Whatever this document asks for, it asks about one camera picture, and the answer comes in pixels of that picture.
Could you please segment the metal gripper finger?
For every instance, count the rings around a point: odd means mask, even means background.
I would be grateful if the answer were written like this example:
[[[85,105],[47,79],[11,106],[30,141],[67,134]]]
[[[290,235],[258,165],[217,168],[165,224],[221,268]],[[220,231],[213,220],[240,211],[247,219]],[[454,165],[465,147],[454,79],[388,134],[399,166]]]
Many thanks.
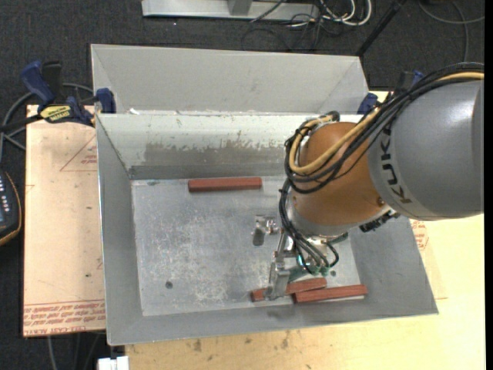
[[[283,251],[276,251],[270,265],[267,300],[282,298],[286,294],[290,272],[286,269]]]
[[[255,216],[254,229],[252,231],[252,242],[255,247],[264,244],[267,235],[276,234],[278,231],[277,222],[271,216]]]

